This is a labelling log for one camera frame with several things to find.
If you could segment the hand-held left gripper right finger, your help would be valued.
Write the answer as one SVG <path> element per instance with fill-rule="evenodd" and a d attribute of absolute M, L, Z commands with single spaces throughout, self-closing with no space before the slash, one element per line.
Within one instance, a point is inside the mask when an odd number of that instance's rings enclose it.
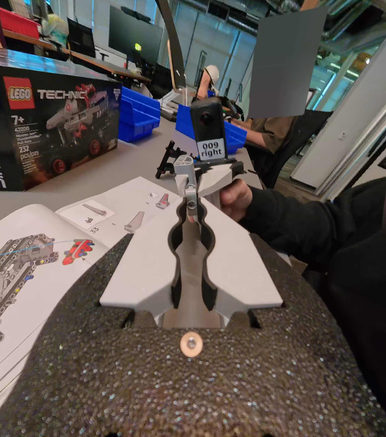
<path fill-rule="evenodd" d="M 222 326 L 234 313 L 281 307 L 280 296 L 249 232 L 200 198 L 202 299 Z"/>

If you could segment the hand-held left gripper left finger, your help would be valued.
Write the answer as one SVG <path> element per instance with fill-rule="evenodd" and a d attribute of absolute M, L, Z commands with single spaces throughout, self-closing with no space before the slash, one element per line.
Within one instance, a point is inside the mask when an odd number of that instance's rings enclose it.
<path fill-rule="evenodd" d="M 184 198 L 139 228 L 128 244 L 99 302 L 104 307 L 149 312 L 158 327 L 177 309 L 182 282 L 176 250 L 183 242 Z"/>

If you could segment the grey toy brick connector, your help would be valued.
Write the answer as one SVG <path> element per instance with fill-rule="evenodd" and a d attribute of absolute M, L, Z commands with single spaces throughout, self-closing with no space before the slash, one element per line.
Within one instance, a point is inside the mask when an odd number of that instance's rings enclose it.
<path fill-rule="evenodd" d="M 198 197 L 196 186 L 189 184 L 185 187 L 186 215 L 191 223 L 199 223 L 198 219 Z"/>

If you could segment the light grey toy brick beam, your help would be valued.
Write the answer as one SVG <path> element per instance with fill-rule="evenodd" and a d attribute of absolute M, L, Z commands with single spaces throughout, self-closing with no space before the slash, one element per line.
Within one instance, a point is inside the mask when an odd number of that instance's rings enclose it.
<path fill-rule="evenodd" d="M 187 174 L 189 175 L 190 182 L 197 187 L 194 159 L 188 155 L 179 156 L 174 164 L 174 175 Z"/>

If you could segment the person's right forearm black sleeve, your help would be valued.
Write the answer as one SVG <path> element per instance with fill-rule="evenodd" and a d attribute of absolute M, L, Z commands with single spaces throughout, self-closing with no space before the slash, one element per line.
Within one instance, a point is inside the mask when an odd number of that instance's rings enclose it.
<path fill-rule="evenodd" d="M 251 191 L 241 225 L 277 251 L 331 276 L 386 268 L 386 234 L 381 231 L 386 178 L 324 203 L 301 203 L 277 190 Z"/>

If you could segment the grey desk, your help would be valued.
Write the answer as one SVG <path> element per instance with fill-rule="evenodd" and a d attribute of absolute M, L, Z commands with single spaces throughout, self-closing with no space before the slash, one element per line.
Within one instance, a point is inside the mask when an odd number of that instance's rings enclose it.
<path fill-rule="evenodd" d="M 165 176 L 157 181 L 154 178 L 158 162 L 170 139 L 174 139 L 176 146 L 181 149 L 194 152 L 196 145 L 193 140 L 177 132 L 174 123 L 162 121 L 160 127 L 147 140 L 140 140 L 137 145 L 119 141 L 116 149 L 50 182 L 26 192 L 0 192 L 0 220 L 18 209 L 34 204 L 44 205 L 52 211 L 57 211 L 75 202 L 105 193 L 137 177 L 145 178 L 177 194 L 174 179 Z M 10 396 L 24 365 L 10 384 L 0 391 L 0 407 Z"/>

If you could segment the person's right hand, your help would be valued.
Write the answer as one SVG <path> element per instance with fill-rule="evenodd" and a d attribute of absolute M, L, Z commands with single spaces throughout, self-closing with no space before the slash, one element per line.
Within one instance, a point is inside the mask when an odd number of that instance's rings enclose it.
<path fill-rule="evenodd" d="M 235 179 L 220 190 L 220 209 L 235 222 L 240 222 L 252 202 L 252 191 L 242 179 Z"/>

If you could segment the blue plastic storage bin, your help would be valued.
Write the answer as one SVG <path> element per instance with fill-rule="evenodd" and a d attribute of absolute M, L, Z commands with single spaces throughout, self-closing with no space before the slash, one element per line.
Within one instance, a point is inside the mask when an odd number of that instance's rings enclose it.
<path fill-rule="evenodd" d="M 161 107 L 157 100 L 126 87 L 122 88 L 118 139 L 134 143 L 159 127 Z"/>
<path fill-rule="evenodd" d="M 236 154 L 237 150 L 243 148 L 245 145 L 247 132 L 236 126 L 224 122 L 225 137 L 227 142 L 227 152 L 228 155 Z M 178 105 L 175 130 L 188 136 L 191 139 L 195 139 L 195 134 L 192 126 L 192 121 L 190 117 L 190 107 L 184 106 L 182 104 Z"/>

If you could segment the curved black stand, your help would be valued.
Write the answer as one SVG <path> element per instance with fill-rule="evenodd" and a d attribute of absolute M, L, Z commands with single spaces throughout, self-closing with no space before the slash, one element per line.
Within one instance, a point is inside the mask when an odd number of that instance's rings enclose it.
<path fill-rule="evenodd" d="M 175 93 L 182 96 L 182 104 L 188 106 L 188 88 L 186 85 L 186 75 L 184 60 L 180 47 L 178 33 L 174 24 L 171 8 L 167 0 L 155 1 L 164 21 L 165 29 L 168 34 L 168 58 L 172 78 L 172 88 Z"/>

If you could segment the black office chair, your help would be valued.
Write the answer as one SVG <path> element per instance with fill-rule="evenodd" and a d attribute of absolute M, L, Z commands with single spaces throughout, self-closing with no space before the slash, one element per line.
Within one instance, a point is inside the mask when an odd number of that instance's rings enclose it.
<path fill-rule="evenodd" d="M 319 134 L 332 113 L 306 110 L 303 115 L 297 117 L 291 139 L 273 155 L 261 175 L 267 189 L 274 188 L 282 168 L 290 157 L 303 148 L 313 135 Z"/>

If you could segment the open instruction booklet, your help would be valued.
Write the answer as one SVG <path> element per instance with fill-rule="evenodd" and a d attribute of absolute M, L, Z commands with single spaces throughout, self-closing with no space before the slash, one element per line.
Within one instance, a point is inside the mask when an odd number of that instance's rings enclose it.
<path fill-rule="evenodd" d="M 19 374 L 69 288 L 124 236 L 178 199 L 137 177 L 57 211 L 34 204 L 0 220 L 0 391 Z"/>

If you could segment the large black computer monitor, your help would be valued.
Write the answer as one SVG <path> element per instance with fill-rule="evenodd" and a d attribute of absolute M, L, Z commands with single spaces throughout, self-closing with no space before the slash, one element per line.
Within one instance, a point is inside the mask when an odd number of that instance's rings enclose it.
<path fill-rule="evenodd" d="M 135 62 L 136 56 L 150 64 L 158 61 L 163 30 L 145 16 L 125 7 L 109 7 L 108 47 Z"/>

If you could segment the person's black clothing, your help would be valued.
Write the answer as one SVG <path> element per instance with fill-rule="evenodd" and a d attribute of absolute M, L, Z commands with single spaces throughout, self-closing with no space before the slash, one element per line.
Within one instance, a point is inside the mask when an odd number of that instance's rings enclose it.
<path fill-rule="evenodd" d="M 386 409 L 386 234 L 339 248 L 314 235 L 297 255 L 326 270 L 321 295 L 373 393 Z"/>

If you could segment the black toy brick set box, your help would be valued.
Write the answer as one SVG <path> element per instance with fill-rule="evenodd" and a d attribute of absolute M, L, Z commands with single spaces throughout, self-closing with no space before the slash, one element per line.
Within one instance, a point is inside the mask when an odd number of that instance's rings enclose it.
<path fill-rule="evenodd" d="M 0 191 L 27 191 L 118 144 L 121 82 L 0 49 Z"/>

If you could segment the red storage bin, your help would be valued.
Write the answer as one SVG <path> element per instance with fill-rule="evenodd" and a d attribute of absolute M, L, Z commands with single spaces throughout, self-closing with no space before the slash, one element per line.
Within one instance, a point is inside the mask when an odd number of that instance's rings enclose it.
<path fill-rule="evenodd" d="M 3 30 L 39 39 L 37 22 L 0 7 L 0 22 Z"/>

